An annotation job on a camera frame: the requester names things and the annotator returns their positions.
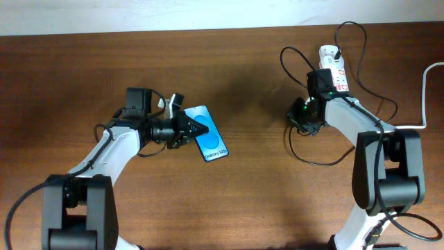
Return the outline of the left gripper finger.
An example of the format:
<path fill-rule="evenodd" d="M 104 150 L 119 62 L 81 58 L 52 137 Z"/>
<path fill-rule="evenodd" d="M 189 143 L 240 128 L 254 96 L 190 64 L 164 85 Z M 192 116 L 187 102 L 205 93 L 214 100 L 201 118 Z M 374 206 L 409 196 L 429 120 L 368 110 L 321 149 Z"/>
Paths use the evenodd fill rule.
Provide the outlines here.
<path fill-rule="evenodd" d="M 209 128 L 196 120 L 185 115 L 185 128 L 184 132 L 186 134 L 206 134 L 209 132 Z"/>
<path fill-rule="evenodd" d="M 204 135 L 204 133 L 182 133 L 180 135 L 180 144 L 188 144 L 201 135 Z"/>

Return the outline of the blue Samsung smartphone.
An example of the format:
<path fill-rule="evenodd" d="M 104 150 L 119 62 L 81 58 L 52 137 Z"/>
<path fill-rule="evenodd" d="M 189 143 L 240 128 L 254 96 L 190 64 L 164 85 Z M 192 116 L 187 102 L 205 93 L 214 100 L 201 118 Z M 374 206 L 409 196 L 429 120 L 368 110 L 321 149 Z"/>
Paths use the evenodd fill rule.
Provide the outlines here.
<path fill-rule="evenodd" d="M 205 162 L 211 162 L 229 155 L 228 148 L 210 115 L 207 106 L 185 109 L 187 116 L 208 127 L 209 132 L 199 135 L 195 141 Z"/>

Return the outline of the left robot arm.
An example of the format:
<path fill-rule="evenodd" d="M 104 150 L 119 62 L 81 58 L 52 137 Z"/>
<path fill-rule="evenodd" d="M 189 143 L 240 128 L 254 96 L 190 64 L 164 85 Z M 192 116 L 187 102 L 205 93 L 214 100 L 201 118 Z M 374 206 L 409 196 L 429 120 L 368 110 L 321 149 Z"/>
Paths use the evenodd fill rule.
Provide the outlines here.
<path fill-rule="evenodd" d="M 103 136 L 87 157 L 65 175 L 52 174 L 43 189 L 43 249 L 138 249 L 119 234 L 113 186 L 127 163 L 149 142 L 178 149 L 208 133 L 207 126 L 180 109 L 183 97 L 161 98 L 161 109 L 151 111 L 156 91 L 126 90 L 126 104 L 107 124 Z"/>

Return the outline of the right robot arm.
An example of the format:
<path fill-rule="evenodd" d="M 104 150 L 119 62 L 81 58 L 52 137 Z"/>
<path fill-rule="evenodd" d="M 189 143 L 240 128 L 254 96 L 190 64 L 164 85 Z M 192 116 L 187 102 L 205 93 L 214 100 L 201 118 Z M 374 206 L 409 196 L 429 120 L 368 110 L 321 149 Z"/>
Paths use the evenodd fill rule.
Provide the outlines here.
<path fill-rule="evenodd" d="M 390 224 L 419 238 L 397 221 L 399 217 L 413 217 L 410 207 L 425 197 L 419 133 L 385 123 L 347 92 L 337 91 L 330 69 L 308 72 L 307 91 L 309 98 L 296 99 L 287 113 L 291 125 L 301 135 L 334 127 L 355 148 L 355 204 L 343 228 L 330 237 L 328 249 L 375 249 Z"/>

